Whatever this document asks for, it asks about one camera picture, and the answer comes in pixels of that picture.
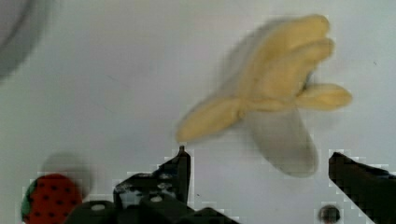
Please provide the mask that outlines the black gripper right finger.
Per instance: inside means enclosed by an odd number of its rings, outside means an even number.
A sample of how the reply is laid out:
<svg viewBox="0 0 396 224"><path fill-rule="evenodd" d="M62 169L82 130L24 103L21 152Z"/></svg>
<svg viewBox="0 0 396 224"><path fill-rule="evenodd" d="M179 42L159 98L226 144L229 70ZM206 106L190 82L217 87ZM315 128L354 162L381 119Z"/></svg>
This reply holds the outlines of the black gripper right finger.
<svg viewBox="0 0 396 224"><path fill-rule="evenodd" d="M395 224L395 175L334 152L328 176L374 224Z"/></svg>

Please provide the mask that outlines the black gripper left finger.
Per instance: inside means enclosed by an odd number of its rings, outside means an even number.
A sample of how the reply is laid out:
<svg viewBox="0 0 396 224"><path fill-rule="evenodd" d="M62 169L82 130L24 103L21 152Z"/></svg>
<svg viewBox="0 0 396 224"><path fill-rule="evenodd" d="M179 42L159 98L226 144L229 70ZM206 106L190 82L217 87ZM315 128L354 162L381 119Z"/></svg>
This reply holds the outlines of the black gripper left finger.
<svg viewBox="0 0 396 224"><path fill-rule="evenodd" d="M239 224L205 207L188 206L191 156L181 146L152 173L139 173L113 189L113 200L77 206L64 224Z"/></svg>

